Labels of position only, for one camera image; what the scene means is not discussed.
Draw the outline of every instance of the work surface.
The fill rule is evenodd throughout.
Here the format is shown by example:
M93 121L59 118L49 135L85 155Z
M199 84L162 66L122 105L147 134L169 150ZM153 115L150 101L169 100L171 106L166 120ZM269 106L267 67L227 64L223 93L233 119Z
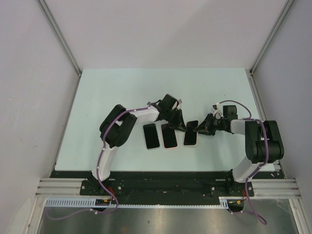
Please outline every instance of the work surface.
M243 68L87 69L82 73L55 170L89 171L102 148L99 126L117 104L127 109L146 106L170 94L182 99L185 124L201 123L216 102L232 99L244 103L258 117ZM247 117L238 106L238 117ZM160 125L157 122L161 142ZM147 150L143 124L134 127L119 148L111 171L228 171L245 156L242 135L217 132L198 136L196 147L183 146L183 132L176 131L178 148ZM273 171L273 165L264 168Z

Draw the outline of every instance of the wire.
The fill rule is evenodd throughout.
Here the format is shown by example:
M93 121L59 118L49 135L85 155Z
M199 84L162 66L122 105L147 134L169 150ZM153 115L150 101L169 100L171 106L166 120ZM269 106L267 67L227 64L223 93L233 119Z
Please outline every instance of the wire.
M98 160L97 160L97 180L100 184L100 186L115 200L116 202L116 206L112 209L112 210L109 210L109 211L95 211L95 214L99 213L99 214L109 214L109 213L112 213L114 212L115 210L117 210L118 206L119 206L119 202L117 200L117 198L115 197L115 193L113 191L113 189L107 189L104 184L102 183L102 181L99 179L100 176L99 176L99 169L100 169L100 162L101 162L101 159L102 159L102 156L103 156L103 152L104 150L106 149L106 142L105 142L105 139L106 139L106 136L108 134L108 132L111 130L112 126L126 113L129 113L129 112L135 112L135 111L144 111L144 110L147 110L151 107L151 102L148 102L147 103L147 107L142 107L142 108L137 108L137 109L131 109L131 110L126 110L124 112L122 112L121 114L119 114L112 122L111 124L108 126L108 128L106 129L105 133L104 133L104 136L102 138L102 141L103 141L103 148L99 154L99 157L98 157ZM46 212L46 216L51 219L51 220L63 220L63 219L67 219L67 218L70 218L76 214L79 214L81 212L84 212L84 211L94 211L93 209L82 209L82 210L79 210L79 211L76 211L72 214L69 214L69 215L66 215L66 216L63 216L63 217L58 217L58 218L53 218L51 217L48 212Z
M247 200L247 194L246 194L245 190L243 190L243 196L245 197L244 201L246 201Z
M220 118L222 117L221 114L219 112L217 112L216 114L218 114L220 116Z
M153 104L157 104L157 103L159 103L159 102L161 102L161 99L159 99L158 101L156 101L156 102L152 102L151 103L151 105L153 105Z
M246 192L246 197L247 197L247 199L248 199L248 202L249 202L249 205L250 205L252 211L232 212L231 209L229 208L229 212L231 212L231 214L236 214L236 213L254 214L254 215L257 217L257 219L258 219L263 225L267 225L267 224L268 224L267 221L266 221L261 215L259 215L259 214L255 211L254 206L253 206L253 204L252 204L252 202L251 202L251 200L250 200L249 193L248 193L248 180L249 180L250 178L252 178L255 174L257 174L257 173L260 171L261 167L265 166L265 165L268 163L268 161L269 161L269 145L268 145L267 132L266 132L265 126L264 126L264 124L263 124L263 122L262 122L261 120L259 120L259 119L253 119L253 118L251 118L251 117L246 118L246 120L257 121L257 122L259 122L260 125L261 125L262 132L263 132L263 137L264 137L264 145L265 145L265 160L264 160L264 162L263 162L262 164L260 164L260 165L254 170L254 172L252 172L252 173L246 178L246 181L245 181L245 192Z
M244 107L244 108L246 109L246 111L248 111L248 113L249 113L249 117L247 117L247 118L251 118L251 117L252 117L251 111L250 111L245 105L243 105L242 103L240 103L240 102L238 102L238 101L234 101L234 100L224 100L224 101L221 101L221 102L219 102L219 103L222 104L222 103L224 103L224 102L234 102L234 103L236 103L236 104L238 104L238 105Z

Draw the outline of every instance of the black phone screen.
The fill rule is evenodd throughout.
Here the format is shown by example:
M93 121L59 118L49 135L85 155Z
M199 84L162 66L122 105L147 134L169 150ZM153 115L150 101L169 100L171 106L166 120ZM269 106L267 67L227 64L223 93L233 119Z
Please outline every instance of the black phone screen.
M177 147L175 130L169 128L168 124L161 125L161 134L162 134L162 139L164 142L165 149Z
M143 126L146 148L148 150L160 147L156 125L154 123Z
M186 124L186 132L184 134L183 145L196 145L197 144L197 132L193 132L193 129L198 126L198 121L190 121Z

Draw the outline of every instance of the metal floor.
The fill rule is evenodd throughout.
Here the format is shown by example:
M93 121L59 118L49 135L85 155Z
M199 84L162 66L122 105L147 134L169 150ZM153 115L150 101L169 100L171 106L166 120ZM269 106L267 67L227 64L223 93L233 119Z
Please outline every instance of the metal floor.
M253 215L218 209L119 209L112 214L88 211L52 221L43 215L38 234L297 234L288 200L255 200L263 226ZM52 217L68 215L76 208L45 208Z

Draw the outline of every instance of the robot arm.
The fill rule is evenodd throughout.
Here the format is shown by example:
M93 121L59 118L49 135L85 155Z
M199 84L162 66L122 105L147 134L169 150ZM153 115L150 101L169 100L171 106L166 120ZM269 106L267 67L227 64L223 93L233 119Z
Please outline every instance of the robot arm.
M218 109L218 103L213 106L213 110L214 113L208 114L194 131L208 136L214 136L217 130L245 135L246 156L233 169L234 181L245 182L246 178L266 161L264 132L261 124L253 119L238 119L235 105L223 106L223 116ZM268 139L268 163L273 163L283 158L284 146L276 121L264 121L263 125Z
M101 152L97 166L92 170L93 176L98 178L99 175L101 181L109 177L117 149L128 140L134 125L137 123L164 119L168 121L170 128L185 131L186 127L180 104L180 100L167 94L163 100L150 103L147 108L134 109L129 113L125 113L118 119L118 122L114 122L121 113L127 111L122 105L116 105L99 128L100 137L105 147Z

